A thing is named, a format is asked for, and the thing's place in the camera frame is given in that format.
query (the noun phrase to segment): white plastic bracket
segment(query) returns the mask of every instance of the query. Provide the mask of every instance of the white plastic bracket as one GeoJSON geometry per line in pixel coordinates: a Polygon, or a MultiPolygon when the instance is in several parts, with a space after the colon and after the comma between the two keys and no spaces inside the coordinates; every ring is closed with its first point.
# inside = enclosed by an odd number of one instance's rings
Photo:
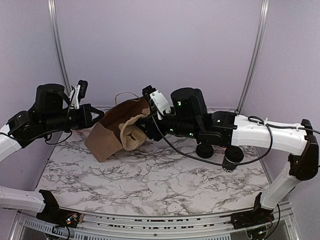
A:
{"type": "Polygon", "coordinates": [[[45,208],[44,198],[36,191],[23,191],[0,186],[0,208],[29,210],[40,213],[45,208]]]}
{"type": "MultiPolygon", "coordinates": [[[[171,108],[169,105],[168,100],[165,98],[165,96],[161,93],[160,90],[154,91],[150,94],[150,98],[153,100],[155,107],[159,110],[161,114],[170,114],[171,108]]],[[[162,116],[157,111],[157,116],[159,120],[162,120],[162,116]]]]}
{"type": "Polygon", "coordinates": [[[79,92],[81,86],[78,84],[75,88],[70,92],[69,100],[71,104],[71,108],[79,109],[79,92]]]}

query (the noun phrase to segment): marble tabletop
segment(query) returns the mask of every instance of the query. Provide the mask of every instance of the marble tabletop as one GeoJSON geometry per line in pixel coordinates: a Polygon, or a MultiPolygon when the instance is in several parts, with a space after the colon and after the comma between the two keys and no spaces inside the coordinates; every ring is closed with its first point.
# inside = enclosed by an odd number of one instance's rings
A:
{"type": "MultiPolygon", "coordinates": [[[[73,131],[56,146],[37,186],[50,190],[61,207],[132,216],[211,214],[253,207],[258,192],[269,185],[259,161],[227,173],[176,153],[163,140],[147,140],[136,150],[121,150],[100,163],[84,145],[90,131],[73,131]]],[[[168,139],[196,156],[194,139],[168,139]]],[[[214,149],[211,160],[222,163],[224,149],[214,149]]],[[[242,149],[243,161],[257,157],[253,147],[242,149]]]]}

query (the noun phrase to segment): lavender backdrop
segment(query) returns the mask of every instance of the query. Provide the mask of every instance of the lavender backdrop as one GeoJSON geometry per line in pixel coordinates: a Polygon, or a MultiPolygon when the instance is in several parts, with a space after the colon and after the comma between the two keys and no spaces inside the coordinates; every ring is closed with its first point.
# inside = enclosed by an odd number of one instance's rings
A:
{"type": "MultiPolygon", "coordinates": [[[[272,0],[244,114],[284,123],[306,118],[320,130],[319,66],[320,1],[272,0]]],[[[265,158],[273,179],[287,159],[288,154],[279,151],[265,158]]],[[[319,182],[320,174],[301,183],[289,196],[303,240],[319,239],[319,182]]]]}
{"type": "Polygon", "coordinates": [[[141,94],[151,84],[167,99],[177,88],[189,86],[201,88],[207,106],[236,108],[261,4],[56,0],[70,81],[88,80],[86,101],[96,106],[113,106],[116,93],[141,94]]]}
{"type": "MultiPolygon", "coordinates": [[[[62,83],[47,1],[3,0],[0,7],[0,123],[35,101],[38,85],[62,83]]],[[[0,163],[0,185],[34,190],[53,146],[36,140],[0,163]]],[[[8,239],[15,211],[0,209],[0,239],[8,239]]]]}

